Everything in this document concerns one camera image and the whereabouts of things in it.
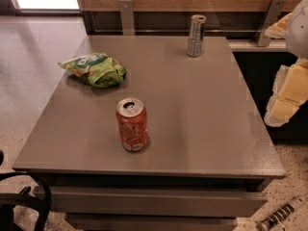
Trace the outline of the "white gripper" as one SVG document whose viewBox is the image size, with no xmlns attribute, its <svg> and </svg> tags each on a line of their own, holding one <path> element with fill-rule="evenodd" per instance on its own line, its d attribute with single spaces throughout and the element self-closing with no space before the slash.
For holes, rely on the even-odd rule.
<svg viewBox="0 0 308 231">
<path fill-rule="evenodd" d="M 308 0 L 301 0 L 292 13 L 270 25 L 265 35 L 285 39 L 287 51 L 303 58 L 291 66 L 282 64 L 276 73 L 264 122 L 280 127 L 308 100 Z"/>
</svg>

